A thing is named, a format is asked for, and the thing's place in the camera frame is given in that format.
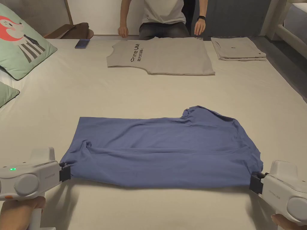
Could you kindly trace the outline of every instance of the human hand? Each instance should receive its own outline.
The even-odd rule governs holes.
[[[206,28],[206,21],[204,19],[198,19],[198,22],[195,25],[194,34],[201,35],[202,32],[205,31]]]
[[[26,230],[30,224],[34,209],[42,209],[45,197],[22,201],[5,201],[0,212],[1,230]]]
[[[118,35],[121,36],[122,38],[126,38],[129,35],[129,31],[126,25],[121,25],[118,28]]]
[[[307,225],[298,226],[296,223],[288,220],[281,214],[275,214],[271,216],[272,221],[284,230],[306,230]]]

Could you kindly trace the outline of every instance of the green pillow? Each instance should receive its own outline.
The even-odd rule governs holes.
[[[57,49],[9,8],[0,4],[0,68],[15,80]]]
[[[0,82],[0,107],[12,100],[19,93],[19,90],[13,89],[12,87]]]

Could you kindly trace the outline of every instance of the black smartwatch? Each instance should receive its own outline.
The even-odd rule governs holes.
[[[205,22],[206,22],[206,17],[205,16],[199,16],[198,19],[200,19],[200,18],[205,20]]]

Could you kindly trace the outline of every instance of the white bed railing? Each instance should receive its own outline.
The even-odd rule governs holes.
[[[266,33],[267,37],[271,40],[284,40],[305,58],[307,58],[307,44],[288,31],[283,26],[283,22],[291,7],[291,4],[306,2],[307,0],[279,0]]]

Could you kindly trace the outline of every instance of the folded gray t-shirt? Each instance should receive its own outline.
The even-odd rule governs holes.
[[[192,37],[120,41],[113,49],[108,67],[137,67],[149,74],[215,74],[204,42]]]
[[[266,54],[261,52],[248,37],[211,38],[211,41],[220,60],[266,60]]]

